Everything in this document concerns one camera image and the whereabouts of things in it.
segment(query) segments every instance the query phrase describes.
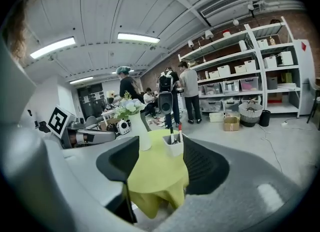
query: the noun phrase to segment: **desk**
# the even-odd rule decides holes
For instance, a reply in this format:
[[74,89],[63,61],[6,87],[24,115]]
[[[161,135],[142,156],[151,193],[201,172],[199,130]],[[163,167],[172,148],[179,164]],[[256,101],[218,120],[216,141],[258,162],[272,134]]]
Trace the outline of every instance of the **desk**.
[[189,183],[188,170],[183,154],[167,155],[162,137],[169,134],[165,129],[149,132],[152,147],[139,152],[139,159],[127,180],[131,201],[149,218],[157,215],[163,199],[174,209],[185,200],[183,190]]
[[108,111],[105,111],[105,112],[101,113],[101,116],[103,117],[103,120],[104,120],[104,123],[105,123],[106,127],[108,126],[106,117],[108,119],[112,118],[114,116],[115,112],[116,112],[115,109],[111,109],[111,110],[108,110]]

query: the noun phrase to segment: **black pants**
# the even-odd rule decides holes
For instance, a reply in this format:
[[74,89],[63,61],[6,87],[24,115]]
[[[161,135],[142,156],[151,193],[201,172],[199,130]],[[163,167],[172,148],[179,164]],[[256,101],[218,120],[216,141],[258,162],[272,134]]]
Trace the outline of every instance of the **black pants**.
[[188,119],[192,121],[194,118],[194,115],[192,114],[192,105],[194,108],[196,120],[201,119],[199,96],[196,95],[194,97],[189,97],[189,98],[185,97],[184,99],[185,99],[185,107],[188,112]]
[[148,103],[145,107],[146,111],[150,114],[152,114],[152,116],[156,115],[156,111],[155,111],[155,103]]
[[[179,113],[179,105],[178,105],[178,95],[177,93],[172,94],[172,110],[173,110],[173,116],[174,116],[174,121],[176,124],[180,123],[180,113]],[[171,121],[171,114],[166,114],[165,115],[165,122],[166,126],[170,128],[172,126],[172,121]]]

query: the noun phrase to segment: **red brick wall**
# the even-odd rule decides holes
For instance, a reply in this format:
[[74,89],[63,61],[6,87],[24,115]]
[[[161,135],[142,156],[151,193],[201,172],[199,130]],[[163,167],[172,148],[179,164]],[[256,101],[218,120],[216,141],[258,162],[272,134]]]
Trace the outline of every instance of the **red brick wall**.
[[[311,20],[309,19],[308,15],[302,11],[282,11],[282,12],[272,12],[266,13],[256,16],[256,20],[253,18],[245,18],[239,21],[240,25],[234,27],[232,24],[226,25],[224,27],[219,27],[216,30],[213,30],[212,33],[214,35],[214,40],[218,40],[223,37],[222,31],[225,29],[229,29],[230,32],[236,33],[237,31],[244,30],[243,24],[249,24],[251,28],[268,25],[270,24],[271,19],[279,19],[281,20],[281,16],[283,16],[286,22],[289,25],[289,28],[293,34],[295,39],[307,39],[311,46],[311,51],[313,55],[314,61],[314,68],[315,68],[315,75],[316,77],[320,77],[320,39],[318,32],[316,31],[314,25],[312,24]],[[279,38],[282,43],[287,42],[288,34],[285,30],[281,30],[279,33]],[[195,48],[198,48],[198,44],[196,43],[197,40],[193,41],[195,44]],[[209,43],[209,41],[202,41],[201,45],[205,45]],[[170,55],[160,64],[156,65],[146,74],[141,77],[142,87],[145,90],[147,87],[151,87],[152,90],[156,89],[157,78],[159,77],[160,73],[165,70],[166,67],[170,66],[174,71],[180,74],[178,64],[178,54],[184,56],[185,54],[189,53],[191,50],[186,44],[178,51]],[[214,52],[208,56],[207,60],[211,60],[213,58],[229,55],[235,52],[240,51],[237,45],[234,45],[230,48],[225,48],[220,51]]]

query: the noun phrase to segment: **floor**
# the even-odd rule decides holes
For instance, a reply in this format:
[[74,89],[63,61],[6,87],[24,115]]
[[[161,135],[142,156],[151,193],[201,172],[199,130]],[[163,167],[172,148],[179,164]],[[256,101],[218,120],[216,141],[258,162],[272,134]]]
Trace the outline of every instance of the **floor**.
[[[222,123],[210,123],[209,115],[203,115],[201,124],[188,124],[186,113],[182,113],[182,131],[190,138],[210,141],[226,147],[247,151],[258,155],[289,177],[299,187],[310,185],[320,165],[320,132],[317,130],[320,115],[307,124],[306,116],[296,119],[291,115],[273,115],[269,127],[256,124],[252,128],[244,126],[239,131],[226,132]],[[155,124],[151,130],[163,129]],[[138,208],[134,210],[136,226],[151,231],[164,221],[172,210],[162,207],[155,219],[149,219]]]

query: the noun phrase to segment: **storage shelf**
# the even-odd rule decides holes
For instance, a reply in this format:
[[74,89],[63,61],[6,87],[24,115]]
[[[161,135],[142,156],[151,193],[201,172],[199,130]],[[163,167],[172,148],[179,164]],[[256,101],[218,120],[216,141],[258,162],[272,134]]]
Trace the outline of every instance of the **storage shelf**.
[[184,55],[183,57],[181,57],[181,60],[184,59],[184,60],[191,61],[199,57],[202,57],[208,53],[237,44],[239,41],[244,40],[246,38],[246,33],[247,31],[241,31],[235,34],[231,34],[228,37],[216,40],[214,42],[210,42],[209,44],[204,45]]
[[267,47],[260,48],[261,54],[270,54],[274,52],[282,52],[288,47],[293,47],[293,43],[282,43],[282,44],[276,44],[276,45],[271,45]]
[[260,26],[260,27],[252,28],[252,32],[256,38],[262,38],[262,37],[278,34],[281,27],[284,25],[285,23],[276,23],[276,24],[271,24],[266,26]]
[[268,68],[265,71],[270,72],[270,71],[279,71],[279,70],[287,70],[287,69],[299,69],[299,66],[279,66],[279,67]]
[[268,103],[266,110],[271,113],[297,113],[299,109],[290,103]]
[[199,98],[218,98],[218,97],[230,97],[230,96],[244,96],[244,95],[259,95],[262,94],[262,90],[257,91],[240,91],[230,94],[214,94],[214,95],[202,95]]
[[252,71],[252,72],[238,73],[238,74],[230,74],[228,76],[215,77],[215,78],[211,78],[211,79],[204,79],[204,80],[198,81],[198,84],[199,83],[203,83],[203,82],[211,82],[211,81],[216,81],[216,80],[221,80],[221,79],[226,79],[226,78],[231,78],[231,77],[236,77],[236,76],[242,76],[242,75],[248,75],[248,74],[257,74],[257,73],[260,73],[260,70],[255,70],[255,71]]
[[255,50],[246,50],[246,51],[234,53],[231,55],[227,55],[224,57],[213,59],[211,61],[207,61],[207,62],[200,64],[200,65],[197,65],[197,66],[190,67],[190,69],[193,69],[195,71],[203,70],[208,67],[215,66],[215,65],[218,65],[221,63],[231,62],[233,60],[237,60],[237,59],[241,59],[241,58],[245,58],[245,57],[250,57],[252,55],[252,53],[254,53],[254,52],[255,52]]
[[276,90],[267,90],[267,93],[278,93],[278,92],[290,92],[290,91],[300,91],[299,87],[296,87],[295,89],[287,89],[287,88],[277,88]]

